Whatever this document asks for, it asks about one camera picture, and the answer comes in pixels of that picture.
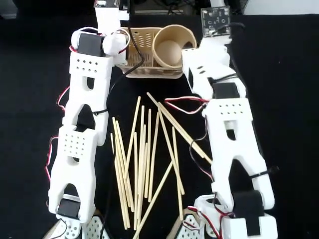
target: pile of chopsticks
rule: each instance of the pile of chopsticks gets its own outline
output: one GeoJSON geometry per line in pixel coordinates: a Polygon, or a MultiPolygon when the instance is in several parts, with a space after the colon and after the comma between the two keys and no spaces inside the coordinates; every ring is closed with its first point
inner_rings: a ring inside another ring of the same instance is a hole
{"type": "MultiPolygon", "coordinates": [[[[152,138],[152,110],[148,110],[148,120],[145,123],[145,106],[141,106],[141,125],[140,125],[140,140],[138,142],[138,134],[136,132],[137,118],[139,115],[141,97],[138,97],[133,126],[131,130],[130,142],[127,154],[125,154],[124,144],[122,140],[122,134],[120,130],[119,122],[112,118],[113,128],[114,128],[114,137],[111,134],[111,143],[113,153],[115,155],[115,172],[118,183],[118,190],[121,203],[121,211],[123,217],[124,228],[128,229],[131,227],[129,219],[128,208],[131,208],[131,212],[134,213],[134,230],[136,233],[133,239],[137,239],[141,232],[145,221],[150,214],[150,211],[164,185],[164,182],[173,167],[176,175],[177,183],[177,197],[178,197],[178,209],[179,209],[179,218],[183,220],[182,212],[182,199],[181,196],[185,194],[182,180],[179,174],[179,163],[178,163],[178,152],[176,144],[176,133],[175,129],[186,139],[186,141],[191,144],[193,139],[186,133],[186,131],[178,124],[178,122],[173,118],[173,116],[165,109],[165,107],[155,101],[155,99],[147,93],[149,98],[154,102],[158,108],[156,123],[155,123],[155,132],[152,138]],[[172,138],[173,144],[171,144],[167,128],[164,123],[163,115],[172,123],[172,138]],[[155,168],[155,154],[157,146],[157,137],[159,126],[162,126],[167,147],[169,150],[169,155],[171,162],[160,182],[158,188],[153,194],[153,178],[154,178],[154,168],[155,168]],[[134,148],[134,197],[131,189],[130,176],[128,174],[130,159],[132,150],[134,148]],[[144,216],[142,217],[142,206],[143,199],[147,199],[150,203],[144,216]]],[[[211,159],[202,151],[202,149],[196,144],[192,144],[193,149],[202,157],[205,158],[209,163],[211,159]]]]}

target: beige cup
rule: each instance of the beige cup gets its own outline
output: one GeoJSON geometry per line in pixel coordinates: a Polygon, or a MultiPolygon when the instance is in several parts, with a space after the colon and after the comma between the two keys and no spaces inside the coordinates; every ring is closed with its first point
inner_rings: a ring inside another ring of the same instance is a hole
{"type": "Polygon", "coordinates": [[[181,50],[186,44],[197,47],[191,30],[182,25],[169,25],[162,28],[152,44],[154,59],[165,68],[181,68],[181,50]]]}

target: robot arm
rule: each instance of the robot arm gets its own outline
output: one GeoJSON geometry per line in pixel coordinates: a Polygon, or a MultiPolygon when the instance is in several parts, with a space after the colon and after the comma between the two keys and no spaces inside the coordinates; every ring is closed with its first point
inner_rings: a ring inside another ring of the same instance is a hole
{"type": "Polygon", "coordinates": [[[246,88],[229,67],[230,56],[225,46],[229,43],[229,34],[204,37],[199,48],[182,52],[183,72],[192,92],[209,100],[202,115],[207,120],[213,157],[214,195],[199,197],[195,206],[206,213],[217,228],[221,226],[220,213],[207,198],[217,199],[219,210],[235,214],[236,218],[223,219],[220,238],[277,238],[276,220],[264,213],[273,208],[274,194],[255,138],[246,88]],[[254,191],[232,194],[228,178],[234,159],[251,177],[254,191]]]}
{"type": "Polygon", "coordinates": [[[69,100],[51,171],[48,207],[66,223],[68,239],[77,238],[81,229],[82,238],[87,238],[86,226],[95,212],[95,153],[97,146],[104,144],[107,133],[106,100],[111,72],[116,63],[125,62],[127,39],[117,31],[121,27],[120,20],[128,20],[129,15],[114,5],[117,1],[112,6],[104,3],[106,1],[96,1],[99,4],[95,6],[97,32],[84,32],[82,28],[72,35],[69,100]],[[88,78],[94,78],[93,89],[87,86],[88,78]],[[84,105],[95,113],[95,128],[82,131],[77,128],[77,121],[84,105]],[[68,184],[75,186],[78,197],[64,193],[68,184]]]}

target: black tablecloth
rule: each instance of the black tablecloth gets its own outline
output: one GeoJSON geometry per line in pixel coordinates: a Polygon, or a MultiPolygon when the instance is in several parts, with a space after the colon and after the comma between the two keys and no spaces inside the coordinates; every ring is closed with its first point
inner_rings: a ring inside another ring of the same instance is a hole
{"type": "MultiPolygon", "coordinates": [[[[277,218],[280,238],[312,238],[318,212],[319,17],[235,16],[233,21],[246,24],[246,31],[236,35],[232,48],[249,91],[256,133],[267,165],[278,165],[281,170],[271,175],[276,205],[269,213],[277,218]]],[[[199,17],[136,16],[132,20],[133,26],[140,27],[171,23],[189,27],[198,41],[201,39],[199,17]]],[[[96,25],[94,16],[0,21],[1,238],[41,238],[56,221],[45,205],[49,183],[43,168],[48,140],[57,134],[63,117],[55,101],[69,84],[70,36],[86,25],[96,25]]],[[[115,79],[120,71],[113,71],[112,79],[115,79]]],[[[156,111],[146,96],[147,91],[157,100],[189,94],[184,77],[120,82],[110,97],[110,111],[120,122],[126,145],[137,96],[143,97],[146,109],[152,107],[156,111]]],[[[191,136],[203,135],[204,122],[200,115],[172,114],[191,136]]],[[[211,189],[209,180],[191,161],[188,144],[179,135],[177,140],[186,207],[196,197],[211,193],[211,189]]],[[[207,141],[201,146],[209,152],[207,141]]],[[[95,203],[102,213],[109,191],[113,159],[110,149],[107,139],[96,155],[95,203]]],[[[155,187],[169,161],[160,130],[155,187]]],[[[240,170],[232,172],[230,178],[232,187],[241,189],[240,183],[245,180],[240,170]]],[[[109,228],[115,238],[130,238],[132,231],[123,230],[116,187],[113,192],[109,228]]],[[[175,177],[170,174],[141,238],[164,238],[177,215],[175,177]]]]}

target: beige basket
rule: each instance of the beige basket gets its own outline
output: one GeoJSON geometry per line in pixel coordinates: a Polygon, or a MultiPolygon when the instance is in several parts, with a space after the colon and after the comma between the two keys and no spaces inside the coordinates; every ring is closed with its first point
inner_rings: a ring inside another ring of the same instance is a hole
{"type": "MultiPolygon", "coordinates": [[[[182,69],[170,69],[160,66],[154,59],[152,53],[152,43],[156,34],[161,30],[160,27],[131,28],[134,40],[143,54],[145,61],[143,65],[127,77],[131,78],[167,78],[178,79],[182,76],[182,69]]],[[[117,65],[123,73],[130,70],[141,61],[132,41],[129,45],[129,55],[127,65],[117,65]]]]}

